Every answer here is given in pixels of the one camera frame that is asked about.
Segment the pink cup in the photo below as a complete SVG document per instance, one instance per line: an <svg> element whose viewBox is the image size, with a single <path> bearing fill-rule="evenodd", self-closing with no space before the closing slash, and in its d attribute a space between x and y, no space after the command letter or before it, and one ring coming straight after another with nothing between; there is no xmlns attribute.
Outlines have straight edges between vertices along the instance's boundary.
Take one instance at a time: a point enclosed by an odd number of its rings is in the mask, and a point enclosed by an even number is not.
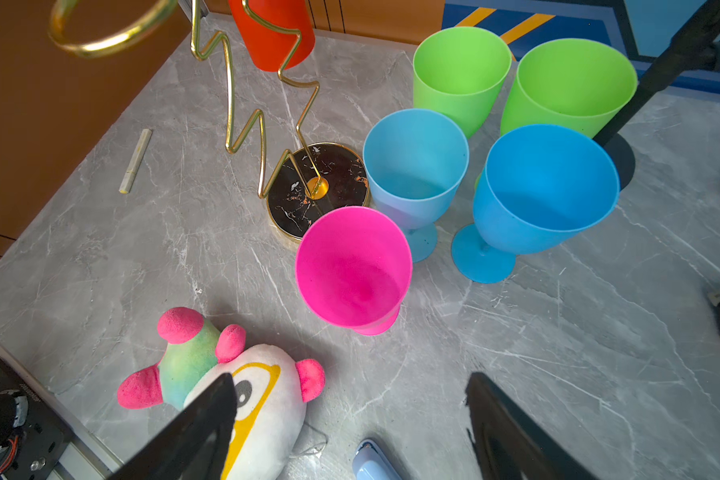
<svg viewBox="0 0 720 480"><path fill-rule="evenodd" d="M365 206L344 206L321 216L296 253L296 284L309 309L363 335L389 330L412 274L403 232Z"/></svg>

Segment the screw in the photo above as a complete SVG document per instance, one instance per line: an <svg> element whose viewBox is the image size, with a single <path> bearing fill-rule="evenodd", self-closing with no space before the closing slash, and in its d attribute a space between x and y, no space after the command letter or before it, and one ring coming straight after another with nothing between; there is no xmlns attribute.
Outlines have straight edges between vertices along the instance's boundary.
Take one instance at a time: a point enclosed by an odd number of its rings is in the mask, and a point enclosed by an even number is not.
<svg viewBox="0 0 720 480"><path fill-rule="evenodd" d="M29 470L36 472L45 466L45 458L40 457L29 465Z"/></svg>

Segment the plush toy eye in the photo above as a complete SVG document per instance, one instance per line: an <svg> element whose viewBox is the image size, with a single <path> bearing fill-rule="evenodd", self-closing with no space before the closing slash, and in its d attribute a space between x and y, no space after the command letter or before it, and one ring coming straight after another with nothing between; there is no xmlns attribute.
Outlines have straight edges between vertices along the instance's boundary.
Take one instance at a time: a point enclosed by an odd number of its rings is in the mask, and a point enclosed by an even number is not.
<svg viewBox="0 0 720 480"><path fill-rule="evenodd" d="M235 391L237 392L237 415L239 422L253 412L259 405L264 391L269 385L269 371L258 366L248 366L235 375Z"/></svg>

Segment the red wire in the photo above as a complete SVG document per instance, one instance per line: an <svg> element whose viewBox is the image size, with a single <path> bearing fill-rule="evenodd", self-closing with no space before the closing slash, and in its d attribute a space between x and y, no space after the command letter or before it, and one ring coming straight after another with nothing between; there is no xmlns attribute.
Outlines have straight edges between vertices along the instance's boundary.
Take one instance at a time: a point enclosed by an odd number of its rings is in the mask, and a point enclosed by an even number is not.
<svg viewBox="0 0 720 480"><path fill-rule="evenodd" d="M3 465L0 466L0 475L3 475L3 472L8 469L8 466L14 462L14 458L16 457L16 451L18 450L18 437L12 438L8 441L10 442L10 452L5 461L3 461Z"/></svg>

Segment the gray marble table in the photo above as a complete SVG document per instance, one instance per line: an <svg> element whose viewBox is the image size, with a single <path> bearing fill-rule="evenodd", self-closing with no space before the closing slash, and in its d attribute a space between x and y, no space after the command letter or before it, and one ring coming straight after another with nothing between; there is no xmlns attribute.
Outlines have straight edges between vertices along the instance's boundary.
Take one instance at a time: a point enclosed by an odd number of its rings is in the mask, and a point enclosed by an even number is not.
<svg viewBox="0 0 720 480"><path fill-rule="evenodd" d="M211 24L232 36L236 126L265 108L272 161L297 145L309 92L256 70L234 24ZM318 38L293 70L322 83L307 139L360 151L375 122L412 105L411 60ZM244 326L250 344L325 366L300 443L322 432L328 444L282 478L351 478L366 436L385 442L405 479L478 478L464 388L479 370L603 480L720 479L720 338L705 298L720 287L720 104L657 95L624 129L639 165L614 213L481 285L456 270L450 243L470 223L509 78L470 139L468 175L399 321L367 338L299 297L293 247L256 196L256 140L223 150L225 81L222 54L200 63L187 39L0 262L0 342L115 454L132 456L176 414L122 409L115 392L160 359L160 314L191 306ZM154 134L122 195L142 128Z"/></svg>

